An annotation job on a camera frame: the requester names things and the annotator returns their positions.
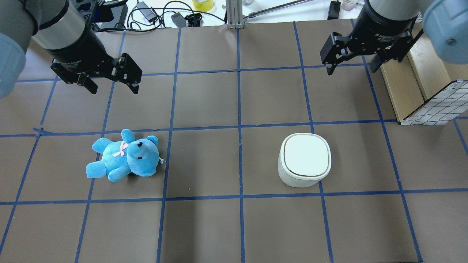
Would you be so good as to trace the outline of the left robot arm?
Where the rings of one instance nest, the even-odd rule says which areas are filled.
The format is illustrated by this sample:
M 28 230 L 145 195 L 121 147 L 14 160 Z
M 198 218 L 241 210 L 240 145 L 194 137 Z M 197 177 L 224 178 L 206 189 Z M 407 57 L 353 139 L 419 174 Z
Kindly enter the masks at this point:
M 93 78 L 127 85 L 137 94 L 142 69 L 123 53 L 110 56 L 93 29 L 95 22 L 113 19 L 112 8 L 125 0 L 2 0 L 1 98 L 12 93 L 24 70 L 26 53 L 35 41 L 52 56 L 51 70 L 65 83 L 96 94 Z

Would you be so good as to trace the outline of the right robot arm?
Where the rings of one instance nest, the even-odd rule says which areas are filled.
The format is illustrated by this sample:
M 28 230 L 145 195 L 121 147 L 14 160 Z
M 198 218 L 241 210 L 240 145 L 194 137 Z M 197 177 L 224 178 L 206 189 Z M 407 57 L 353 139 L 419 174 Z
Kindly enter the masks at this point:
M 373 55 L 376 72 L 390 60 L 403 61 L 421 35 L 449 64 L 467 64 L 466 0 L 366 0 L 348 35 L 332 32 L 320 51 L 327 74 L 344 61 Z

